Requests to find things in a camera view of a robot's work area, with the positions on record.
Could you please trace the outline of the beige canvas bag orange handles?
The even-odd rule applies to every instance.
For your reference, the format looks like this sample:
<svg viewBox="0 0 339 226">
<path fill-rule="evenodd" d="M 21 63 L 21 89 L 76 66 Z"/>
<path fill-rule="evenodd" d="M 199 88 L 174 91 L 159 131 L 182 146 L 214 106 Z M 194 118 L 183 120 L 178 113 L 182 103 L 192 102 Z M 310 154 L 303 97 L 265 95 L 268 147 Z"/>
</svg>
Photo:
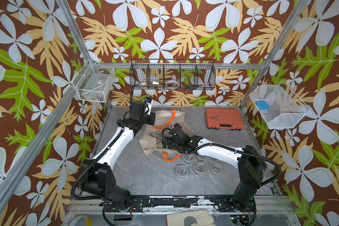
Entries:
<svg viewBox="0 0 339 226">
<path fill-rule="evenodd" d="M 167 162 L 173 162 L 180 157 L 180 153 L 173 149 L 165 149 L 162 145 L 162 130 L 164 128 L 173 128 L 175 124 L 180 124 L 183 131 L 189 136 L 193 130 L 185 122 L 185 112 L 176 110 L 160 110 L 156 111 L 154 125 L 145 125 L 144 133 L 139 138 L 140 146 L 143 153 L 148 156 L 157 151 L 163 155 L 163 159 Z M 149 136 L 150 133 L 157 132 L 160 140 L 158 142 L 155 138 Z"/>
</svg>

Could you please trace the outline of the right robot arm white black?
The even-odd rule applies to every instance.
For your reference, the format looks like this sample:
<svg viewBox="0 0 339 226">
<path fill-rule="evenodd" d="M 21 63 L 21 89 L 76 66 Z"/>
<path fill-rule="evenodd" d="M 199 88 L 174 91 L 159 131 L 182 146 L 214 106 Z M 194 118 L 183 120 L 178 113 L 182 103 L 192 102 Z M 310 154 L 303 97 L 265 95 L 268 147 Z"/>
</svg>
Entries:
<svg viewBox="0 0 339 226">
<path fill-rule="evenodd" d="M 250 145 L 245 148 L 230 147 L 201 136 L 189 136 L 179 124 L 172 129 L 164 128 L 161 137 L 164 148 L 184 155 L 208 156 L 236 167 L 240 182 L 229 202 L 230 208 L 236 212 L 255 210 L 257 191 L 278 179 L 282 173 L 280 165 L 257 155 L 257 150 Z"/>
</svg>

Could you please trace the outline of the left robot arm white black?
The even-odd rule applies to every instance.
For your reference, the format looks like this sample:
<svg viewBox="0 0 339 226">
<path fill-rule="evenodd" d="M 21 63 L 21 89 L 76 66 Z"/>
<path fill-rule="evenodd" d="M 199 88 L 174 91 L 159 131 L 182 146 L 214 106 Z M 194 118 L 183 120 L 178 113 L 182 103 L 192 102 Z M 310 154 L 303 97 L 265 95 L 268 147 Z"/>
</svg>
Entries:
<svg viewBox="0 0 339 226">
<path fill-rule="evenodd" d="M 112 168 L 124 148 L 133 140 L 144 125 L 154 125 L 151 98 L 134 101 L 122 119 L 117 120 L 118 128 L 106 146 L 91 160 L 81 164 L 81 174 L 74 182 L 71 197 L 75 200 L 104 200 L 125 211 L 130 206 L 130 191 L 116 184 Z"/>
</svg>

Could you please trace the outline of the red plastic tool case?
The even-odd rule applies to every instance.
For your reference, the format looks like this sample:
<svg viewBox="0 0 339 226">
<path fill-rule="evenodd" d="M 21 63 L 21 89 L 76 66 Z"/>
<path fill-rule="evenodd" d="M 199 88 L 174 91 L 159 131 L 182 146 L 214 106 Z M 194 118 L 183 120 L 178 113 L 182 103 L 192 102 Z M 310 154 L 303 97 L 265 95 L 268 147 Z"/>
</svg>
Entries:
<svg viewBox="0 0 339 226">
<path fill-rule="evenodd" d="M 206 124 L 208 129 L 244 129 L 240 111 L 228 108 L 207 108 L 205 110 Z"/>
</svg>

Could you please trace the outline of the beige work glove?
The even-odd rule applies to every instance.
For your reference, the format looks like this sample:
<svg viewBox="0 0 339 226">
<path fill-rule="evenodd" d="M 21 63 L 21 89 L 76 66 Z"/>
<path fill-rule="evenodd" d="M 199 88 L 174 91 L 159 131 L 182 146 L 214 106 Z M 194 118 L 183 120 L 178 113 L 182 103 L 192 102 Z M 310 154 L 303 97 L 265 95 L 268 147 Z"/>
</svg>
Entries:
<svg viewBox="0 0 339 226">
<path fill-rule="evenodd" d="M 186 211 L 166 215 L 167 226 L 215 226 L 207 210 Z"/>
</svg>

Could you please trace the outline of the blue object in basket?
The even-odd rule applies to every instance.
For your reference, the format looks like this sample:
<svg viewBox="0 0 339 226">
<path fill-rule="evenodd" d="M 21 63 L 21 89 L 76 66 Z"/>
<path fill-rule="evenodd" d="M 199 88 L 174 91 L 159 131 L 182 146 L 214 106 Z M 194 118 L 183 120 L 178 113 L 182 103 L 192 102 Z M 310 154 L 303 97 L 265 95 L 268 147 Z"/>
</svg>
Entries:
<svg viewBox="0 0 339 226">
<path fill-rule="evenodd" d="M 270 108 L 270 105 L 264 100 L 257 101 L 256 106 L 262 111 L 265 111 Z"/>
</svg>

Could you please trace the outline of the white mesh basket right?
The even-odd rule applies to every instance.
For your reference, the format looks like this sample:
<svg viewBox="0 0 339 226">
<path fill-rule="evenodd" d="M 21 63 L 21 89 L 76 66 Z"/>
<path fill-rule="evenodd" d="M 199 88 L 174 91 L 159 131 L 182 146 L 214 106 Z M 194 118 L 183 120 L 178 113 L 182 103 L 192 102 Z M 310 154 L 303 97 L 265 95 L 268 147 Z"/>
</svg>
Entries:
<svg viewBox="0 0 339 226">
<path fill-rule="evenodd" d="M 269 129 L 293 129 L 310 112 L 310 107 L 284 82 L 278 85 L 260 85 L 250 99 Z M 256 102 L 264 100 L 270 108 L 262 111 Z"/>
</svg>

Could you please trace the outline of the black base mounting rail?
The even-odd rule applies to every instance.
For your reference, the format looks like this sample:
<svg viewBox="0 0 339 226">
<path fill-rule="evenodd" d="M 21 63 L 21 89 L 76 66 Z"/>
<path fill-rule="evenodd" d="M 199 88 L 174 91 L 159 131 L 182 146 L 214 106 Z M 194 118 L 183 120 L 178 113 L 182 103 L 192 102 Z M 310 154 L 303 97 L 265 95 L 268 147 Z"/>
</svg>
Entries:
<svg viewBox="0 0 339 226">
<path fill-rule="evenodd" d="M 253 212 L 254 201 L 244 204 L 234 200 L 232 195 L 131 195 L 127 213 L 144 213 L 161 207 L 174 209 L 210 208 L 219 212 Z"/>
</svg>

